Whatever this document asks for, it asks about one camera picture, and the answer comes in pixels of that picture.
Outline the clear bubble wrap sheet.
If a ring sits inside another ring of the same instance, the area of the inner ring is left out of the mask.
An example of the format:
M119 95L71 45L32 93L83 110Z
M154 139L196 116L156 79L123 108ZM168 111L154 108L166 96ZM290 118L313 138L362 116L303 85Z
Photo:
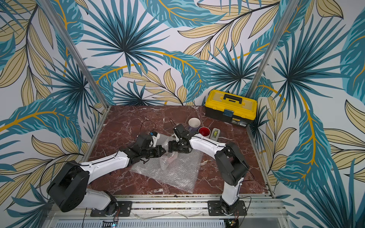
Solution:
M177 159L166 168L165 161L172 156L177 156ZM162 157L152 158L145 164L138 162L132 166L131 171L193 193L202 157L203 153L198 150L192 150L189 154L167 152Z

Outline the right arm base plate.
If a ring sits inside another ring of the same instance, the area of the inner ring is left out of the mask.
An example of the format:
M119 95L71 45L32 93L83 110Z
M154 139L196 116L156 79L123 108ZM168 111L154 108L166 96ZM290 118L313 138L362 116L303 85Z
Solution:
M247 207L243 200L237 200L233 205L227 204L224 200L210 200L208 204L209 216L246 216Z

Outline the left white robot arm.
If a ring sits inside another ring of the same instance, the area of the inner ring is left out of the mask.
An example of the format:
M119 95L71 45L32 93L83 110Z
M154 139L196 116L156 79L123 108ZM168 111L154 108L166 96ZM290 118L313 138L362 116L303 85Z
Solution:
M76 208L95 209L107 217L119 211L116 198L107 191L95 191L88 185L113 171L124 169L140 161L159 158L166 150L157 144L160 134L140 134L136 142L116 153L89 162L67 162L47 188L47 194L62 212Z

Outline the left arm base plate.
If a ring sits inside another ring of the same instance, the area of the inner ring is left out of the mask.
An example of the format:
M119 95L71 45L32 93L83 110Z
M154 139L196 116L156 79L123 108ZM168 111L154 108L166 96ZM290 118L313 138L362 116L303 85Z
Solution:
M91 217L129 217L132 209L131 201L112 201L105 209L92 209Z

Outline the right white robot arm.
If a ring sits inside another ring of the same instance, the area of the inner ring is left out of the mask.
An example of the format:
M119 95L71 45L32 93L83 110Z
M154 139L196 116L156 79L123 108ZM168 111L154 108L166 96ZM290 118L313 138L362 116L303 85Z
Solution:
M198 132L190 132L182 124L174 127L177 146L173 151L189 152L198 150L215 159L222 179L224 180L221 201L228 206L239 200L240 184L249 172L247 164L239 147L233 143L222 143L204 137Z

